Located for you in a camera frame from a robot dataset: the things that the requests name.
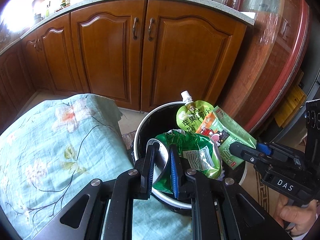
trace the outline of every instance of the silver rim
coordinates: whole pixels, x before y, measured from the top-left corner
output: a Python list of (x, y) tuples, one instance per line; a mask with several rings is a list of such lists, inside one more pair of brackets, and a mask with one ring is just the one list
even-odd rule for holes
[[(134, 141), (133, 141), (133, 153), (134, 153), (134, 158), (135, 160), (138, 160), (138, 135), (141, 131), (141, 128), (143, 126), (143, 124), (146, 122), (146, 120), (156, 111), (158, 111), (161, 108), (164, 108), (166, 106), (172, 106), (172, 105), (177, 105), (177, 104), (184, 104), (182, 101), (179, 102), (171, 102), (171, 103), (167, 103), (165, 105), (159, 106), (156, 109), (152, 110), (149, 114), (147, 114), (143, 120), (141, 121), (141, 123), (139, 124), (137, 131), (136, 131), (136, 135), (134, 136)], [(248, 170), (248, 163), (245, 163), (245, 167), (244, 167), (244, 173), (242, 175), (242, 178), (239, 182), (239, 185), (241, 185), (244, 181), (244, 177), (247, 174), (247, 170)], [(178, 200), (172, 199), (170, 197), (168, 197), (167, 195), (165, 195), (164, 193), (162, 193), (161, 191), (158, 191), (154, 188), (152, 188), (152, 193), (159, 198), (160, 200), (162, 200), (163, 202), (176, 207), (176, 208), (182, 208), (182, 209), (191, 209), (191, 204), (187, 204), (187, 203), (183, 203), (180, 202)]]

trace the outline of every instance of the countertop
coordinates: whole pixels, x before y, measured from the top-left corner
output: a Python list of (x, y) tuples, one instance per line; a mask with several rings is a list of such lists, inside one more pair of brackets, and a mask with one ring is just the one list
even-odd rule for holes
[[(13, 41), (12, 43), (10, 43), (8, 46), (6, 46), (4, 49), (2, 49), (0, 51), (0, 55), (3, 54), (7, 49), (9, 49), (12, 45), (14, 45), (15, 43), (17, 43), (19, 40), (23, 39), (25, 36), (27, 36), (29, 33), (31, 33), (32, 31), (34, 31), (36, 28), (40, 27), (41, 25), (45, 24), (46, 22), (60, 16), (63, 14), (66, 14), (70, 11), (73, 11), (75, 9), (93, 4), (93, 3), (98, 3), (98, 2), (102, 2), (102, 1), (106, 1), (106, 0), (84, 0), (81, 1), (79, 3), (70, 5), (67, 8), (64, 8), (56, 13), (53, 13), (52, 15), (50, 15), (49, 17), (45, 18), (44, 20), (42, 20), (41, 22), (37, 23), (36, 25), (34, 25), (33, 27), (31, 27), (26, 33), (24, 33), (20, 38), (18, 38), (17, 40)], [(183, 0), (183, 1), (187, 1), (187, 2), (191, 2), (191, 3), (196, 3), (196, 4), (200, 4), (200, 5), (204, 5), (207, 7), (211, 7), (212, 9), (222, 12), (226, 15), (229, 15), (232, 18), (235, 18), (237, 20), (240, 20), (241, 22), (247, 24), (247, 25), (254, 25), (254, 19), (248, 17), (247, 15), (243, 14), (242, 12), (239, 12), (237, 10), (234, 10), (226, 5), (223, 5), (221, 3), (212, 1), (212, 0)]]

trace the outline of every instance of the cabinet door panel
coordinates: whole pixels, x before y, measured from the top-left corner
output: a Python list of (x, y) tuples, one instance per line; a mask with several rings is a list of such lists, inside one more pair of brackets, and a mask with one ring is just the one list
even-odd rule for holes
[[(149, 39), (148, 29), (151, 24)], [(141, 109), (194, 99), (214, 104), (229, 75), (246, 26), (212, 10), (149, 0), (143, 46)]]
[(48, 72), (46, 66), (40, 64), (36, 41), (36, 31), (28, 34), (22, 39), (21, 45), (23, 55), (35, 89), (37, 91), (49, 91), (51, 90), (51, 85), (49, 83)]
[(0, 78), (0, 135), (11, 125), (17, 113)]
[[(91, 93), (140, 110), (141, 34), (145, 0), (106, 2), (71, 13), (77, 65)], [(134, 18), (136, 36), (133, 38)]]
[(83, 93), (71, 45), (69, 15), (63, 15), (37, 29), (40, 62), (49, 70), (56, 95)]
[(11, 101), (19, 111), (35, 92), (19, 42), (0, 56), (0, 75)]

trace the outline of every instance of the floral fabric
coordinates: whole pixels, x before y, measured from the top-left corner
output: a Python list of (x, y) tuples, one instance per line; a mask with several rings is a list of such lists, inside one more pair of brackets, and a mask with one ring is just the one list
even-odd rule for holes
[[(121, 112), (105, 97), (44, 101), (0, 135), (0, 206), (31, 240), (92, 179), (132, 168)], [(191, 239), (191, 219), (151, 197), (134, 202), (132, 239)]]

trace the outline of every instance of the silver bolt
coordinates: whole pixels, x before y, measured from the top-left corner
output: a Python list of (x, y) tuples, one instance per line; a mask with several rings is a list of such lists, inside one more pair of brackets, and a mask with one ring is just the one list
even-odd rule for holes
[(101, 183), (100, 179), (93, 179), (93, 180), (91, 180), (91, 185), (94, 186), (94, 187), (95, 187), (95, 186), (99, 186), (100, 183)]
[(224, 182), (225, 182), (225, 184), (227, 184), (227, 185), (233, 185), (234, 182), (235, 182), (235, 180), (234, 180), (233, 178), (226, 178), (226, 179), (224, 180)]
[(195, 175), (197, 173), (197, 171), (195, 169), (187, 169), (187, 173), (189, 175)]
[(134, 176), (138, 174), (138, 171), (136, 169), (131, 169), (128, 171), (129, 175)]

